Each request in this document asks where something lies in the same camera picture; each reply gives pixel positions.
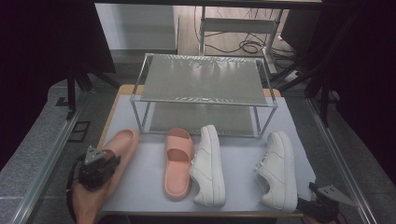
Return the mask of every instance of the floor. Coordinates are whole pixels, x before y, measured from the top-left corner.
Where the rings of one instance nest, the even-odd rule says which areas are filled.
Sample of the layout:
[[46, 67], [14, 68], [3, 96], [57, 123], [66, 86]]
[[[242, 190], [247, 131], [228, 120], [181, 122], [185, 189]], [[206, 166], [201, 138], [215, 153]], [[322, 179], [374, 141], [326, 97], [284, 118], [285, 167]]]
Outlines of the floor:
[[[193, 22], [191, 18], [194, 7], [180, 7], [177, 9], [180, 21], [179, 25], [179, 43], [178, 54], [197, 55], [198, 41], [193, 31]], [[271, 13], [270, 9], [259, 11], [261, 18], [273, 18], [275, 11]], [[213, 7], [207, 11], [208, 16], [229, 17], [235, 16], [243, 18], [254, 17], [256, 9], [242, 8], [217, 8]], [[196, 19], [198, 20], [199, 8], [196, 9]], [[206, 43], [218, 46], [223, 49], [233, 49], [239, 46], [235, 36], [216, 35]], [[290, 50], [290, 47], [276, 39], [274, 47], [279, 49]], [[207, 55], [223, 55], [224, 53], [206, 48]], [[244, 51], [235, 52], [234, 55], [248, 56]], [[141, 63], [141, 58], [136, 56], [134, 63], [125, 63], [125, 59], [130, 56], [116, 55], [114, 61], [118, 69], [118, 73], [112, 76], [120, 83], [133, 83], [135, 74], [130, 73], [130, 69]], [[279, 71], [284, 65], [290, 61], [282, 61], [277, 68]], [[88, 92], [79, 92], [81, 111], [76, 120], [77, 125], [73, 125], [75, 130], [70, 130], [67, 141], [61, 146], [62, 150], [58, 162], [53, 164], [51, 168], [52, 175], [49, 176], [47, 185], [43, 191], [37, 193], [37, 203], [32, 214], [26, 219], [28, 223], [72, 223], [65, 206], [64, 187], [66, 176], [69, 172], [71, 164], [76, 156], [85, 150], [90, 144], [95, 144], [102, 133], [106, 122], [106, 116], [112, 106], [117, 90], [110, 85], [98, 79], [91, 77], [93, 89]], [[388, 179], [380, 165], [376, 162], [370, 150], [363, 144], [359, 137], [348, 127], [343, 121], [340, 114], [336, 111], [335, 105], [329, 107], [329, 123], [332, 140], [335, 146], [329, 146], [328, 139], [323, 138], [320, 125], [317, 125], [315, 113], [311, 111], [310, 102], [303, 95], [304, 86], [301, 83], [294, 88], [282, 92], [285, 97], [290, 113], [293, 116], [294, 123], [297, 127], [298, 134], [303, 142], [307, 157], [311, 162], [316, 176], [317, 184], [320, 186], [335, 185], [351, 198], [358, 200], [362, 205], [367, 205], [368, 212], [372, 212], [375, 219], [370, 219], [370, 223], [395, 223], [396, 214], [393, 205], [396, 204], [396, 188]], [[32, 184], [36, 183], [37, 171], [41, 170], [42, 163], [48, 154], [51, 153], [50, 148], [57, 147], [54, 140], [59, 139], [59, 132], [64, 129], [64, 118], [67, 114], [67, 106], [58, 105], [57, 102], [61, 97], [66, 97], [65, 82], [54, 85], [49, 90], [48, 103], [43, 109], [41, 116], [37, 119], [31, 131], [26, 135], [17, 152], [11, 158], [7, 166], [0, 173], [0, 222], [10, 223], [19, 208], [20, 202], [26, 200], [25, 192], [31, 190]], [[334, 162], [334, 155], [339, 152], [345, 160], [341, 166]], [[345, 173], [346, 177], [351, 174], [353, 178], [345, 179], [340, 174]], [[358, 186], [358, 189], [351, 189], [350, 186]], [[347, 223], [365, 223], [361, 220], [361, 216], [367, 210], [358, 210], [346, 205], [341, 206], [341, 211], [346, 216]], [[131, 223], [155, 223], [155, 222], [186, 222], [191, 219], [172, 219], [170, 217], [150, 218], [150, 217], [132, 217]], [[263, 223], [261, 218], [230, 218], [230, 219], [200, 219], [196, 218], [191, 222], [216, 222], [216, 223]], [[298, 218], [280, 218], [278, 220], [266, 220], [269, 223], [302, 223]], [[124, 217], [106, 217], [101, 219], [100, 223], [128, 223]]]

